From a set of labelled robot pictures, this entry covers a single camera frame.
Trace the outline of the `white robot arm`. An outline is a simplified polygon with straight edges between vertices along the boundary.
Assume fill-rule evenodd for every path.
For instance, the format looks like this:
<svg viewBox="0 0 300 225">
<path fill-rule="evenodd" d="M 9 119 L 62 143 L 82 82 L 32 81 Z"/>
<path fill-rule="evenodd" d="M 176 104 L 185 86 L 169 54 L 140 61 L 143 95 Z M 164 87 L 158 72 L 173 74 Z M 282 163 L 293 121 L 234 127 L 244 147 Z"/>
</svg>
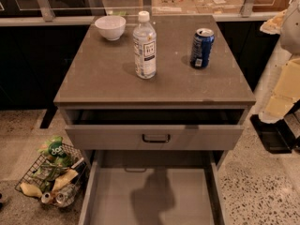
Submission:
<svg viewBox="0 0 300 225">
<path fill-rule="evenodd" d="M 300 0 L 293 0 L 289 7 L 264 22 L 260 30 L 266 34 L 279 34 L 280 48 L 290 58 L 280 58 L 270 78 L 270 92 L 264 99 L 259 118 L 266 124 L 282 120 L 300 100 Z"/>
</svg>

